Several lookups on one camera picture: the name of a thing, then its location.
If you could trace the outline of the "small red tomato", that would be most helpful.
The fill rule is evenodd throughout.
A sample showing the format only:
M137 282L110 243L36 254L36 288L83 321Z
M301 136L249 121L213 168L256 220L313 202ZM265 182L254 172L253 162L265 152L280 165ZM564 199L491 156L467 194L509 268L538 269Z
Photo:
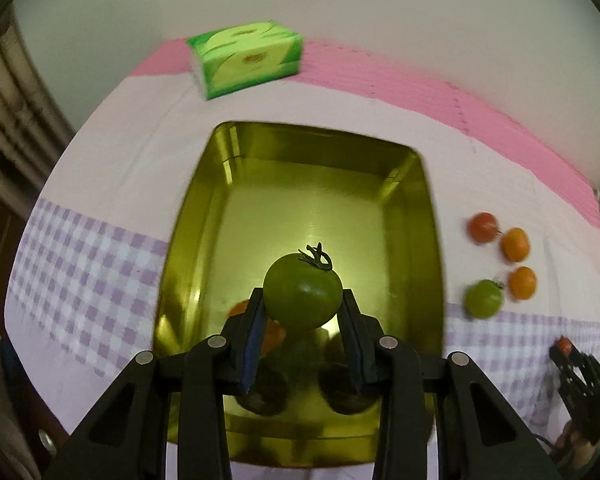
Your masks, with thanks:
M570 356L572 352L572 342L569 338L560 337L558 341L555 342L555 346L564 356Z

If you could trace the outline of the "green tomato on table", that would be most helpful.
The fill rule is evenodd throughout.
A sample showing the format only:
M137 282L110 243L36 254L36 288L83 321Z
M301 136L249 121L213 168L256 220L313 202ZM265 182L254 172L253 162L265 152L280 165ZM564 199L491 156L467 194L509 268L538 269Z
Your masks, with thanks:
M475 282L466 289L464 295L465 311L479 320L492 318L498 314L504 302L503 289L500 284L492 280Z

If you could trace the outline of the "green tomato with stem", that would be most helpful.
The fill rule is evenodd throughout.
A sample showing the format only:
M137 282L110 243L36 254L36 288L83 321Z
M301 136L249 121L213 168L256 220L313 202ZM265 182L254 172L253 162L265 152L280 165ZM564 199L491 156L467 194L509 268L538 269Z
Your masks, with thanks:
M288 332L323 326L338 312L342 297L342 281L322 243L278 258L263 281L265 310Z

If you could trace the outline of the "dark mangosteen right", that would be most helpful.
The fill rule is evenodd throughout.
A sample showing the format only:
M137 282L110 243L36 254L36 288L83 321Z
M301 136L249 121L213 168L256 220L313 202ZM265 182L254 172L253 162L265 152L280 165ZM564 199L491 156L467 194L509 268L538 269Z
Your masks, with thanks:
M372 387L357 387L348 368L329 363L317 374L318 385L329 407L341 415L355 415L368 410L380 394Z

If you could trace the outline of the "lower orange tangerine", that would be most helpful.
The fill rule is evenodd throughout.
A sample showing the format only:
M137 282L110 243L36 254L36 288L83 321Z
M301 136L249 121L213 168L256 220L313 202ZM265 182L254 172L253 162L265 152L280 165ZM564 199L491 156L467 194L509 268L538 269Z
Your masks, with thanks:
M528 266L520 266L508 274L508 291L515 300L530 299L535 294L537 284L538 279Z

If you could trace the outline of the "upper orange tangerine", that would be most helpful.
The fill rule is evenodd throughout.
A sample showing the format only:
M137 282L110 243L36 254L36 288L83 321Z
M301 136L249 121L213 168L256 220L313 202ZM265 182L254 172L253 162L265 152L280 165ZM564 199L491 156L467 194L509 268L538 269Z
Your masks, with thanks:
M500 240L501 253L506 261L517 263L528 257L531 245L526 232L521 228L511 228Z

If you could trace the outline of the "red tomato on table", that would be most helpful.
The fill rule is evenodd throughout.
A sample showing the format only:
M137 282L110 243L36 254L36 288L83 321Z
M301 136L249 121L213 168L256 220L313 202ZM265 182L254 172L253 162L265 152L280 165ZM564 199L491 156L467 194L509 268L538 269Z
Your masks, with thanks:
M468 236L477 244L491 243L501 233L498 219L486 211L472 216L467 222L466 230Z

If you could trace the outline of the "pink purple checked tablecloth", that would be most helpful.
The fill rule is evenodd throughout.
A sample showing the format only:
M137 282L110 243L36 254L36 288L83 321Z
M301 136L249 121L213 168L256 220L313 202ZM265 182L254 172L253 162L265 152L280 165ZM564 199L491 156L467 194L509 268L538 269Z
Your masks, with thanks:
M36 202L10 276L7 333L34 388L71 431L120 368L151 343L158 281L186 186L212 129L292 122L411 146L436 201L448 317L467 352L535 430L567 419L550 344L600 360L600 214L576 170L508 116L454 84L361 50L312 41L298 76L208 101L170 41L122 81L73 138ZM500 273L465 222L489 211L531 240L535 296L492 321L466 318L466 284Z

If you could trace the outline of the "gold metal tray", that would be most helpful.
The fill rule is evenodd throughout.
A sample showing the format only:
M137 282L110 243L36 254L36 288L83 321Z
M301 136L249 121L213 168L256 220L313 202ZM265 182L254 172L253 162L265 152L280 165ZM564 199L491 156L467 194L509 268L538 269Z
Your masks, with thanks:
M407 146L307 126L224 122L185 193L159 287L154 350L222 330L279 257L321 246L360 310L422 356L440 356L444 279L426 168ZM332 410L317 379L341 361L330 321L289 336L264 364L286 388L266 415L224 401L230 457L289 467L374 460L380 406Z

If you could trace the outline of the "green tissue pack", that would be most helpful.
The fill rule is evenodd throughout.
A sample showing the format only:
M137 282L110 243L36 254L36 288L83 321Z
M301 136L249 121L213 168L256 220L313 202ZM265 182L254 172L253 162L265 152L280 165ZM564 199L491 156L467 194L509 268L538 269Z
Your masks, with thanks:
M304 38L273 21L212 30L186 39L192 73L207 99L300 72Z

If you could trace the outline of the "dark mangosteen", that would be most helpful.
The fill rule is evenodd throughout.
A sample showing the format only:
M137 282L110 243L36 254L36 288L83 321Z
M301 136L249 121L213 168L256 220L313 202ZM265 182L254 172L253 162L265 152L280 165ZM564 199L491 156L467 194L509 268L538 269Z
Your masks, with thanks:
M329 363L317 374L318 385L329 407L341 415L355 415L368 410L380 394L372 387L357 387L348 368Z
M261 360L248 392L235 396L235 400L245 410L268 417L285 411L288 396L289 387L283 375Z

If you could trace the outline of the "dark mangosteen left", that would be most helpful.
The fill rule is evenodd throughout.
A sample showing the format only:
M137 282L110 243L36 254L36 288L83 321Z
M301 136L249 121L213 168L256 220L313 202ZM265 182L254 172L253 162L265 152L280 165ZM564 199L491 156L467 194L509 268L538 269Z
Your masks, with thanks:
M283 375L261 360L248 392L235 396L235 400L245 410L268 417L285 411L288 396L289 387Z

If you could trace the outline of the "orange tangerine in tray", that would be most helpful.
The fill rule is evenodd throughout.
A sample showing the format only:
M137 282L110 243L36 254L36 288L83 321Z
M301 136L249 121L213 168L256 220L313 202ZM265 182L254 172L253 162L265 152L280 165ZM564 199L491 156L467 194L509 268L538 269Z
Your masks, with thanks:
M234 307L230 308L230 310L227 312L226 317L232 318L235 315L243 314L245 312L245 310L247 310L248 304L249 304L248 300L238 302L238 304L235 304ZM260 357L264 358L270 352L279 348L282 345L285 337L286 337L286 330L283 328L283 326L280 326L276 321L271 320L269 318L268 322L266 322L265 329L264 329L264 334L263 334L262 344L261 344L261 349L260 349Z

